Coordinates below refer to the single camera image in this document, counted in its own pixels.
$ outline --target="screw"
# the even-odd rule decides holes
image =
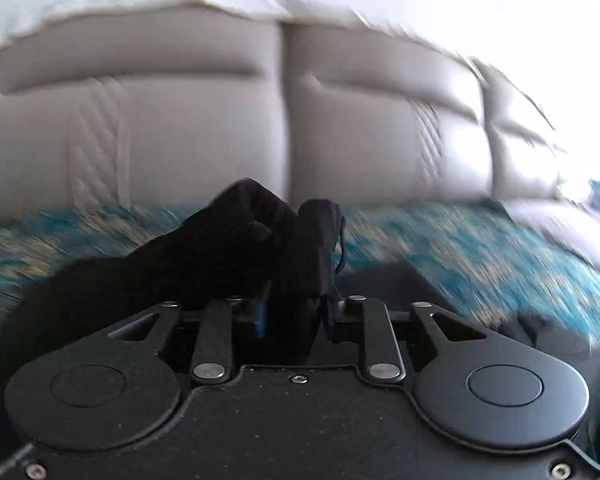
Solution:
[[[31,478],[31,480],[45,480],[46,478],[46,469],[35,462],[28,464],[24,468],[24,473],[27,477]]]
[[[557,480],[566,480],[571,476],[571,466],[564,462],[556,464],[551,469],[551,476]]]
[[[391,363],[378,363],[369,367],[369,374],[376,379],[395,379],[400,375],[400,368]]]
[[[193,374],[200,379],[219,379],[224,372],[224,367],[218,363],[202,363],[193,368]]]
[[[292,375],[291,377],[289,377],[289,380],[293,383],[293,384],[307,384],[309,381],[309,378],[306,375]]]

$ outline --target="stitched pattern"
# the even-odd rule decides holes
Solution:
[[[125,182],[124,176],[120,178],[118,174],[118,147],[123,140],[119,138],[121,94],[115,79],[91,79],[72,115],[70,177],[74,203],[79,208],[120,201],[120,182]]]
[[[429,104],[412,102],[411,106],[420,121],[418,136],[422,150],[417,173],[418,183],[429,190],[440,181],[440,159],[442,158],[440,121]]]

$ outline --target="sofa cushion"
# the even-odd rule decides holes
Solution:
[[[285,39],[293,204],[490,193],[480,85],[460,59],[369,30],[289,25]]]
[[[555,200],[503,202],[519,224],[572,251],[600,272],[600,211]]]
[[[558,135],[535,103],[496,68],[476,61],[485,79],[484,126],[493,157],[493,192],[550,198],[560,179]]]

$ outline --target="sofa backrest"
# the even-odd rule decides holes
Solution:
[[[492,132],[536,126],[499,88],[488,137],[480,78],[420,41],[200,7],[72,18],[0,51],[0,218],[203,204],[245,176],[294,205],[472,202],[492,172],[526,196],[526,152]]]
[[[558,185],[556,132],[534,102],[492,66],[475,64],[485,79],[485,129],[493,157],[492,196],[547,198]]]

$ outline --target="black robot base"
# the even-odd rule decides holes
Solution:
[[[324,305],[302,366],[261,299],[163,303],[21,368],[0,478],[593,479],[574,368],[430,303]]]

